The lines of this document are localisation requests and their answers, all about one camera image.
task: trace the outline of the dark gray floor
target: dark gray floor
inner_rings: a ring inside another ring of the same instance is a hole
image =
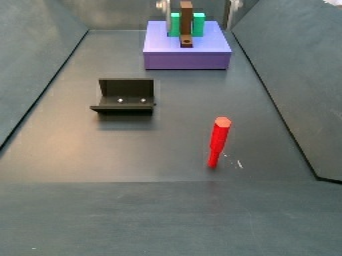
[[[337,256],[342,187],[322,182],[0,187],[0,253]]]
[[[146,72],[143,32],[90,33],[2,151],[2,255],[341,253],[342,187],[313,178],[227,38],[229,71]],[[153,119],[101,120],[96,79],[138,76],[157,79]],[[213,172],[217,115],[234,128]]]
[[[261,0],[234,34],[313,165],[342,181],[342,10]]]
[[[2,152],[3,181],[312,179],[269,96],[231,36],[227,71],[143,69],[139,31],[92,31]],[[105,117],[99,78],[155,79],[151,118]],[[217,116],[234,122],[219,168],[206,167]]]

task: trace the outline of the purple base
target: purple base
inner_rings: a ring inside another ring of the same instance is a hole
[[[217,21],[206,21],[205,36],[193,38],[194,48],[181,48],[167,37],[166,22],[150,21],[145,40],[146,69],[227,69],[231,49]]]

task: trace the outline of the red cylinder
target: red cylinder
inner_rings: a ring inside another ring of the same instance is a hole
[[[225,143],[230,132],[230,126],[231,121],[227,117],[218,117],[215,119],[210,141],[211,152],[207,163],[210,168],[215,168],[218,165],[219,154],[225,148]]]

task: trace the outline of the wall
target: wall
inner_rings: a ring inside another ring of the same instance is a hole
[[[321,0],[261,0],[233,30],[316,174],[333,180],[342,180],[341,24],[342,10]]]
[[[86,32],[55,0],[2,1],[0,147]]]
[[[157,9],[157,0],[59,0],[80,18],[90,29],[146,29],[149,20],[165,19]],[[226,0],[193,0],[197,10],[206,12],[211,20],[223,24]],[[173,0],[173,8],[179,8],[179,0]]]

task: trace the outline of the green block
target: green block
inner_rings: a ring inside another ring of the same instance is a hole
[[[205,13],[194,13],[193,33],[191,33],[193,36],[203,36],[205,22],[206,22],[206,14]]]
[[[178,37],[181,36],[181,31],[179,31],[181,14],[177,12],[173,12],[170,21],[171,21],[171,26],[170,26],[169,36]]]

